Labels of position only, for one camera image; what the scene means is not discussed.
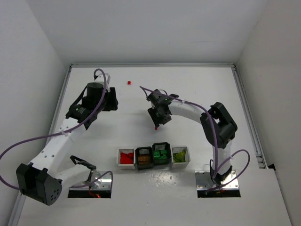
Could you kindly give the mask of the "orange brown lego brick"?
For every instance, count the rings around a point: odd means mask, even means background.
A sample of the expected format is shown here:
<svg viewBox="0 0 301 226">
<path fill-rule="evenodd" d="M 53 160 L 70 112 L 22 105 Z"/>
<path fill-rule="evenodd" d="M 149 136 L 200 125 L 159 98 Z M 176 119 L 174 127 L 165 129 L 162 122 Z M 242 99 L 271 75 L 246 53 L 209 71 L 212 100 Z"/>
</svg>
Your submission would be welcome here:
<svg viewBox="0 0 301 226">
<path fill-rule="evenodd" d="M 138 164 L 139 165 L 145 165 L 151 163 L 151 155 L 145 154 L 145 155 L 139 155 L 138 156 Z"/>
</svg>

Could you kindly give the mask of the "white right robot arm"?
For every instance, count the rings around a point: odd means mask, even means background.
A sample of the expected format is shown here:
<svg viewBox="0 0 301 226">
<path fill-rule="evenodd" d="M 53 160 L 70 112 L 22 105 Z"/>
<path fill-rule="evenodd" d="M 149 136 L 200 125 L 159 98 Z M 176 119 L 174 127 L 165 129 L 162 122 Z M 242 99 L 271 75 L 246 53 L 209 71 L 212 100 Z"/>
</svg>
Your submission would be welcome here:
<svg viewBox="0 0 301 226">
<path fill-rule="evenodd" d="M 178 95 L 164 94 L 156 89 L 146 96 L 151 103 L 149 115 L 155 127 L 171 121 L 171 116 L 182 116 L 199 123 L 207 141 L 213 147 L 213 159 L 210 176 L 215 184 L 221 185 L 231 173 L 230 142 L 235 138 L 238 129 L 225 106 L 216 102 L 210 109 L 190 101 L 181 100 Z"/>
</svg>

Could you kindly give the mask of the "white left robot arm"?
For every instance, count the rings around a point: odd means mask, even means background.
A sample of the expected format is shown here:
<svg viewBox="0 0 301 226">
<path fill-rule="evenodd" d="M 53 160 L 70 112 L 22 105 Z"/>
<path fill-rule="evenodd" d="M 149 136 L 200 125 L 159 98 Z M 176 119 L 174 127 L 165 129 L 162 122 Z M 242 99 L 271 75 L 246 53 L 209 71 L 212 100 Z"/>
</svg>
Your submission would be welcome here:
<svg viewBox="0 0 301 226">
<path fill-rule="evenodd" d="M 29 164 L 16 170 L 21 194 L 47 206 L 55 203 L 61 192 L 70 187 L 93 184 L 96 166 L 74 155 L 74 166 L 59 172 L 58 167 L 68 151 L 97 119 L 101 111 L 116 111 L 118 101 L 114 87 L 105 88 L 103 82 L 90 82 L 70 106 L 62 122 L 59 135 L 50 139 L 43 150 Z"/>
</svg>

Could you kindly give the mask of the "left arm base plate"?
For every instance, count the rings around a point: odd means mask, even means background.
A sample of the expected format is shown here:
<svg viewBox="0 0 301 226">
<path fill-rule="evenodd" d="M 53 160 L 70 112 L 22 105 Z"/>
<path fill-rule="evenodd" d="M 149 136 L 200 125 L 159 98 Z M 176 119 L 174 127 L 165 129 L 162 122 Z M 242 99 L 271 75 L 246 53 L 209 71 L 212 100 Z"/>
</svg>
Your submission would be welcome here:
<svg viewBox="0 0 301 226">
<path fill-rule="evenodd" d="M 83 182 L 79 188 L 89 188 L 93 190 L 110 190 L 112 186 L 111 171 L 94 171 L 90 180 Z"/>
</svg>

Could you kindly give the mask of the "lime square lego brick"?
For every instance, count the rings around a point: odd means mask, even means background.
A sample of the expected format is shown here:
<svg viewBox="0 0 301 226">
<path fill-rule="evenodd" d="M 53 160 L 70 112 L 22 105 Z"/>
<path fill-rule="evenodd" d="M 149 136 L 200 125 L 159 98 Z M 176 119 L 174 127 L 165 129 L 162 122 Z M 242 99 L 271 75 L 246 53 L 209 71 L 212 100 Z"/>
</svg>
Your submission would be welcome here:
<svg viewBox="0 0 301 226">
<path fill-rule="evenodd" d="M 174 163 L 184 163 L 184 162 L 186 162 L 185 155 L 186 155 L 186 151 L 173 153 Z"/>
</svg>

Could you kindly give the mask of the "green upside-down lego brick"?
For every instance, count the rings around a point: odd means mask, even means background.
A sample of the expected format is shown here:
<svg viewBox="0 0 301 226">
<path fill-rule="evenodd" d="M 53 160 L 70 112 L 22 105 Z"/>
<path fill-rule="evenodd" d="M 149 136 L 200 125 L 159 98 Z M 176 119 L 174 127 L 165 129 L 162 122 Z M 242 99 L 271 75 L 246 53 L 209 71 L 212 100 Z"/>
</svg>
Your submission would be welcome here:
<svg viewBox="0 0 301 226">
<path fill-rule="evenodd" d="M 154 159 L 160 159 L 160 151 L 154 151 Z"/>
</svg>

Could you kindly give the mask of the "red rectangular lego brick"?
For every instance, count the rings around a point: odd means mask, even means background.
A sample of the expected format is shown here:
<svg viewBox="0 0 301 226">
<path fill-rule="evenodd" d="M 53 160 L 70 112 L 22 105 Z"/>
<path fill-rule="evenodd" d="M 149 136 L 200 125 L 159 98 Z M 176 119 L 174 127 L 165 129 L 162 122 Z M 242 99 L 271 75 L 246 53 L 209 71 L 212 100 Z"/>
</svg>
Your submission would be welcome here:
<svg viewBox="0 0 301 226">
<path fill-rule="evenodd" d="M 127 153 L 121 153 L 120 154 L 120 162 L 126 162 L 128 161 L 129 157 Z"/>
</svg>

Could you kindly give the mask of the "red round lego piece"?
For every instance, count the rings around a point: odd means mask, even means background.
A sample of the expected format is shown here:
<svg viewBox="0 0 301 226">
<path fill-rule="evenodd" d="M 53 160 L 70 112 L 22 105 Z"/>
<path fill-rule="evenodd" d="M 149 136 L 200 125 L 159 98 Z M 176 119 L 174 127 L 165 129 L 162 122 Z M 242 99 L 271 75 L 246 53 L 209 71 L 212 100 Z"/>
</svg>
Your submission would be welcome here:
<svg viewBox="0 0 301 226">
<path fill-rule="evenodd" d="M 120 163 L 121 164 L 133 164 L 134 159 L 128 158 L 128 157 L 122 157 L 122 158 L 120 158 Z"/>
</svg>

